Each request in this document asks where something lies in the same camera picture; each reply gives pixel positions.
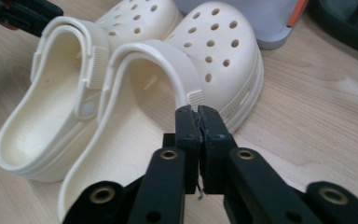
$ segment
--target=black object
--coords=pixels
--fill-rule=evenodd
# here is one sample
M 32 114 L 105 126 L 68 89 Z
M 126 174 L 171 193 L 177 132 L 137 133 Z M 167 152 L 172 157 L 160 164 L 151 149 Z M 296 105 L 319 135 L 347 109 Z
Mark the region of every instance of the black object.
M 59 7 L 46 0 L 11 0 L 9 4 L 0 0 L 0 22 L 7 21 L 36 36 L 41 36 L 46 25 L 62 15 Z
M 358 0 L 310 0 L 309 12 L 327 33 L 358 49 Z
M 199 168 L 205 193 L 224 194 L 231 223 L 358 223 L 358 198 L 328 182 L 292 189 L 256 151 L 237 147 L 219 114 L 207 106 L 176 113 L 176 133 L 164 134 L 146 174 L 123 188 L 89 186 L 63 223 L 183 223 L 185 194 Z

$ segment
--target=white clog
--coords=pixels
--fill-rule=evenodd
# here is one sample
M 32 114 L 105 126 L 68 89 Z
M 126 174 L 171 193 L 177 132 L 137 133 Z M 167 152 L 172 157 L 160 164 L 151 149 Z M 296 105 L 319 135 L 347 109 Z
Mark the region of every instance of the white clog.
M 180 106 L 210 106 L 235 132 L 263 78 L 252 27 L 220 2 L 196 7 L 164 41 L 117 48 L 103 84 L 98 130 L 62 184 L 60 218 L 87 186 L 103 180 L 127 186 L 144 175 L 163 134 L 174 132 Z

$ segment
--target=shoe ventilation hole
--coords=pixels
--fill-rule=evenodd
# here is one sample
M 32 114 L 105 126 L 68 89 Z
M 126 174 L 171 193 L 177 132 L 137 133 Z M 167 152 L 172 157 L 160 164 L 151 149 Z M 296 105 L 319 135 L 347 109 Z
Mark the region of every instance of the shoe ventilation hole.
M 206 63 L 212 63 L 212 62 L 213 62 L 213 58 L 212 58 L 212 57 L 206 57 L 206 58 L 205 58 L 205 62 L 206 62 Z
M 196 27 L 193 27 L 191 29 L 188 30 L 188 33 L 189 34 L 193 34 L 194 32 L 196 32 L 197 28 Z
M 215 8 L 213 11 L 212 11 L 212 15 L 215 16 L 217 15 L 217 13 L 219 13 L 220 9 L 219 8 Z
M 201 15 L 201 13 L 200 13 L 200 12 L 197 12 L 196 14 L 194 14 L 193 19 L 198 18 L 200 15 Z
M 213 40 L 210 40 L 206 43 L 206 46 L 208 47 L 213 47 L 214 46 L 214 41 Z
M 153 5 L 151 8 L 150 8 L 150 11 L 156 11 L 157 10 L 157 5 Z
M 237 25 L 238 25 L 238 22 L 237 22 L 237 21 L 232 21 L 232 22 L 229 24 L 229 28 L 234 29 L 235 27 L 237 27 Z
M 226 59 L 226 60 L 223 61 L 223 66 L 229 67 L 229 64 L 230 64 L 229 59 Z
M 215 23 L 211 26 L 211 30 L 217 30 L 219 28 L 219 23 Z
M 238 39 L 235 39 L 231 42 L 231 47 L 236 48 L 240 44 L 240 41 Z
M 208 83 L 210 83 L 210 82 L 212 81 L 212 75 L 211 75 L 211 74 L 207 74 L 207 75 L 205 76 L 205 81 L 208 82 Z

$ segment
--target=wooden table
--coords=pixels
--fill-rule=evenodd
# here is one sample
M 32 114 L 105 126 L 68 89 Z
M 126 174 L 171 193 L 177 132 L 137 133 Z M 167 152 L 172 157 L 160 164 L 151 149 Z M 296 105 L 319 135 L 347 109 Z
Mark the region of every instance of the wooden table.
M 67 16 L 95 21 L 117 1 L 51 1 Z M 0 127 L 29 85 L 38 38 L 0 26 Z M 358 196 L 358 51 L 305 15 L 287 43 L 262 50 L 265 83 L 235 138 L 259 151 L 291 186 L 337 183 Z M 0 223 L 57 223 L 59 183 L 0 169 Z M 227 223 L 222 197 L 186 197 L 186 223 Z

